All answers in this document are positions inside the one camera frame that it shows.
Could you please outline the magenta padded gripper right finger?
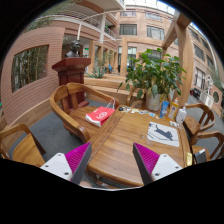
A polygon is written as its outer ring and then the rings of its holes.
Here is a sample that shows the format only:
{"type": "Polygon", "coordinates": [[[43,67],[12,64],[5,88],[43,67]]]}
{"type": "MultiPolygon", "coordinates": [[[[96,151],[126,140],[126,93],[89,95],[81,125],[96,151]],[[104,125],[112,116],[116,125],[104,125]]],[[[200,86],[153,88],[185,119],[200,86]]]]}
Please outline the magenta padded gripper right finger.
{"type": "Polygon", "coordinates": [[[182,169],[168,154],[157,154],[138,143],[133,144],[133,155],[144,185],[182,169]]]}

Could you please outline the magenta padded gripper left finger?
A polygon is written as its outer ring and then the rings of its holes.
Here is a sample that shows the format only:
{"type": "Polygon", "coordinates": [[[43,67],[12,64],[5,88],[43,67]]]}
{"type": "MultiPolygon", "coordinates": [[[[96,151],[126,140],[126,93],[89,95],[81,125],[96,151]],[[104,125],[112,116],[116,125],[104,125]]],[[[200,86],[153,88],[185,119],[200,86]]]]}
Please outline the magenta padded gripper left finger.
{"type": "Polygon", "coordinates": [[[90,143],[85,143],[66,154],[55,154],[42,165],[41,168],[79,185],[82,181],[91,153],[92,145],[90,143]]]}

